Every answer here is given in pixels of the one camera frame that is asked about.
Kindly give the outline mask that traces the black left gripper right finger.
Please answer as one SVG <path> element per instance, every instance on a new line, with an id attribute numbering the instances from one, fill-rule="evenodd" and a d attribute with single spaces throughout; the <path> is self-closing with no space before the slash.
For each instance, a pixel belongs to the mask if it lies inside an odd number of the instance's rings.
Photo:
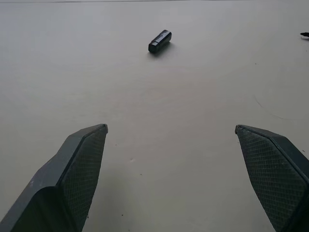
<path id="1" fill-rule="evenodd" d="M 309 160 L 286 137 L 235 128 L 251 185 L 277 232 L 309 230 Z"/>

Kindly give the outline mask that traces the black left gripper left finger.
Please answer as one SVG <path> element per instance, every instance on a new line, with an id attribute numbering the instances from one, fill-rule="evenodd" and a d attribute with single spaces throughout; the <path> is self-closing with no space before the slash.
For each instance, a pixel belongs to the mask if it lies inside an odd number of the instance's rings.
<path id="1" fill-rule="evenodd" d="M 98 184 L 108 126 L 67 137 L 0 222 L 2 232 L 81 232 Z"/>

